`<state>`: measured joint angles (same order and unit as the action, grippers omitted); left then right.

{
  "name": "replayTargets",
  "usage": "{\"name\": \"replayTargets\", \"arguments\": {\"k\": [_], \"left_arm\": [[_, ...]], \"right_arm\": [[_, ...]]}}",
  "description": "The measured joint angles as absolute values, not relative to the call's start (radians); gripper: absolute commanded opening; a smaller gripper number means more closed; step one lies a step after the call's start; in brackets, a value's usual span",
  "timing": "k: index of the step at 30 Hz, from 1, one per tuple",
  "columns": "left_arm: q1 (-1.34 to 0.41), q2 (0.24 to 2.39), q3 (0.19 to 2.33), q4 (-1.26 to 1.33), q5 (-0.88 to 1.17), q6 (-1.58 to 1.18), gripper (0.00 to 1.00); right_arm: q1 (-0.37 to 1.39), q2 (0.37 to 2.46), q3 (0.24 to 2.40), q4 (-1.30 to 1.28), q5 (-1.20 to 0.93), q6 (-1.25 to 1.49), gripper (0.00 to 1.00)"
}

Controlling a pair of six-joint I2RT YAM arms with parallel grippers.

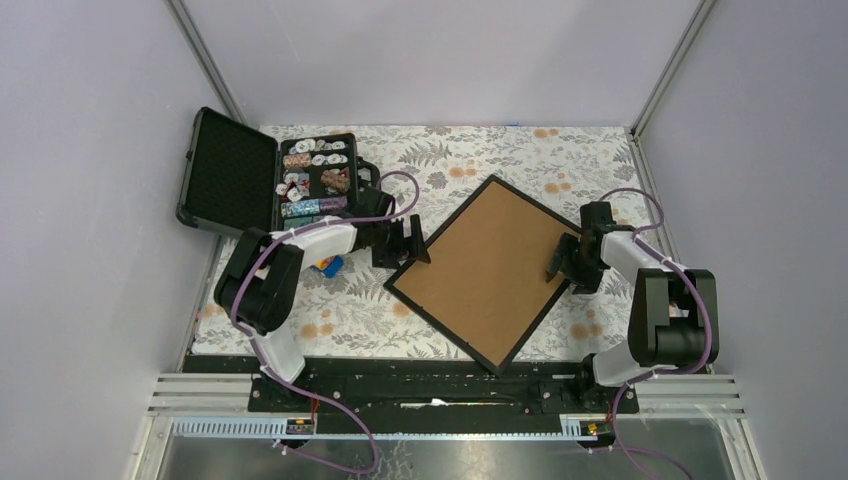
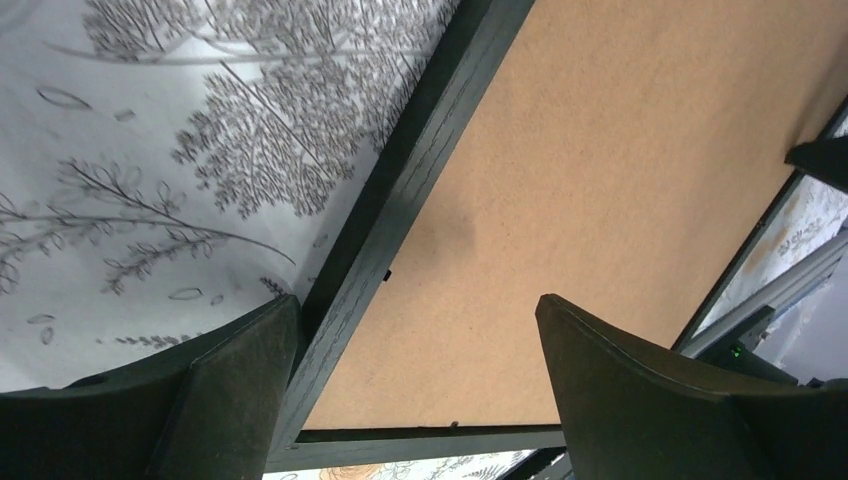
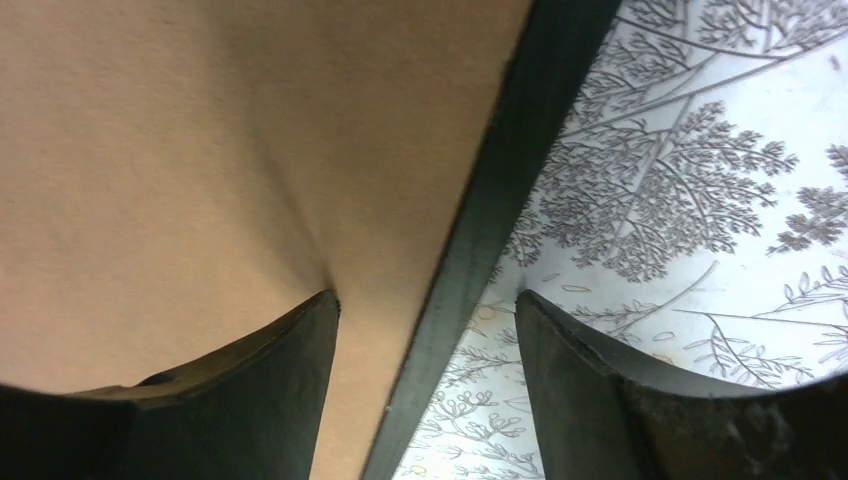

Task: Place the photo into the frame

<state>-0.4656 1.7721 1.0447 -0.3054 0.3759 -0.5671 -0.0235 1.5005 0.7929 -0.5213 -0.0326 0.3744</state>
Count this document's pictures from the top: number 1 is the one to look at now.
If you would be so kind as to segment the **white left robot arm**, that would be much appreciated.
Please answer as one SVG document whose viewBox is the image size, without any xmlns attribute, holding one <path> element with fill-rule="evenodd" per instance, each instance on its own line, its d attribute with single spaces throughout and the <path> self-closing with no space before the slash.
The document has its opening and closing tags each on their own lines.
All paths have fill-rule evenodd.
<svg viewBox="0 0 848 480">
<path fill-rule="evenodd" d="M 299 377 L 305 357 L 285 325 L 302 272 L 358 250 L 371 251 L 378 268 L 430 260 L 420 216 L 409 207 L 397 209 L 380 189 L 364 193 L 362 216 L 343 212 L 294 229 L 246 229 L 215 286 L 215 303 L 248 338 L 261 372 L 275 380 L 272 398 L 285 410 L 301 409 L 310 397 L 308 381 Z"/>
</svg>

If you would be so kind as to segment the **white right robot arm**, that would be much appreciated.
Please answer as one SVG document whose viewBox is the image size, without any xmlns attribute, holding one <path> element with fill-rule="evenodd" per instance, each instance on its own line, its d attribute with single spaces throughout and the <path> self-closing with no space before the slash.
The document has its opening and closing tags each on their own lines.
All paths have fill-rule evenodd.
<svg viewBox="0 0 848 480">
<path fill-rule="evenodd" d="M 573 386 L 575 402 L 597 412 L 613 398 L 613 387 L 658 374 L 694 373 L 715 360 L 719 349 L 715 276 L 685 267 L 620 225 L 605 201 L 580 208 L 580 231 L 564 234 L 546 270 L 561 276 L 576 295 L 596 293 L 605 273 L 616 272 L 632 287 L 626 339 L 588 357 L 588 375 Z"/>
</svg>

